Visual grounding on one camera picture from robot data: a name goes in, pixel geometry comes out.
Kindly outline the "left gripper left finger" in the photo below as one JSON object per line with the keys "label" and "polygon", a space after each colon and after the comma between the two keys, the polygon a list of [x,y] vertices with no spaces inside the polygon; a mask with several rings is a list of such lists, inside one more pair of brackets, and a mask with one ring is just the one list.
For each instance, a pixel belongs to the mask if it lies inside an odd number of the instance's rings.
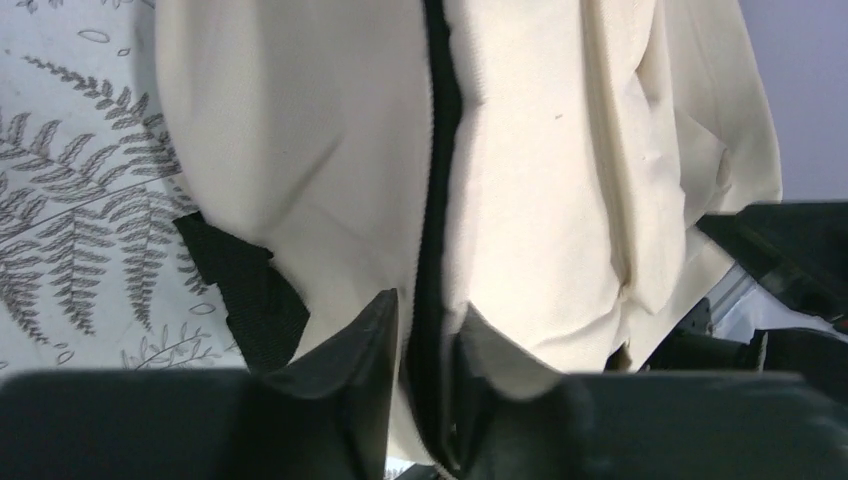
{"label": "left gripper left finger", "polygon": [[5,479],[379,479],[398,298],[270,374],[65,370],[1,385]]}

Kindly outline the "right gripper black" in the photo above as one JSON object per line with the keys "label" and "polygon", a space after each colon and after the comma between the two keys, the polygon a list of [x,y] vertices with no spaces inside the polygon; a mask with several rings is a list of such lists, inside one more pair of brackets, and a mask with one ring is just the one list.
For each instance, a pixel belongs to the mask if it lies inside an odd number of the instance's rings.
{"label": "right gripper black", "polygon": [[847,202],[755,203],[696,227],[786,308],[847,323]]}

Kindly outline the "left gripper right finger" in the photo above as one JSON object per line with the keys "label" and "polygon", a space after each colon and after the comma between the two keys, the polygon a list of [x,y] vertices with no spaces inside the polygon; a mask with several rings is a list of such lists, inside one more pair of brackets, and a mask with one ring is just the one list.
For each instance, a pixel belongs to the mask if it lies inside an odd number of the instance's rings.
{"label": "left gripper right finger", "polygon": [[793,372],[562,374],[469,309],[454,395],[463,479],[847,475],[847,401]]}

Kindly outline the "cream canvas backpack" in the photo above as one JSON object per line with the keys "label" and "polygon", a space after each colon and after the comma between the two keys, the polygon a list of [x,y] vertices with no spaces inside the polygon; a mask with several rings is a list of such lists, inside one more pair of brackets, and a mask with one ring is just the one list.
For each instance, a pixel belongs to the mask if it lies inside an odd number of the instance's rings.
{"label": "cream canvas backpack", "polygon": [[782,195],[736,1],[160,1],[155,33],[204,218],[273,253],[297,354],[397,291],[388,452],[451,472],[464,322],[637,370],[731,268],[697,221]]}

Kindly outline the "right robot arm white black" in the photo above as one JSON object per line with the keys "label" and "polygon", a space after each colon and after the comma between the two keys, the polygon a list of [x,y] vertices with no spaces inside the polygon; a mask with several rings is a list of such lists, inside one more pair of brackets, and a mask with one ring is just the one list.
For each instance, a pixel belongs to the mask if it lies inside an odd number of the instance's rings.
{"label": "right robot arm white black", "polygon": [[834,328],[757,329],[746,341],[708,335],[700,301],[649,357],[652,370],[782,371],[847,401],[847,204],[759,203],[696,224],[772,298]]}

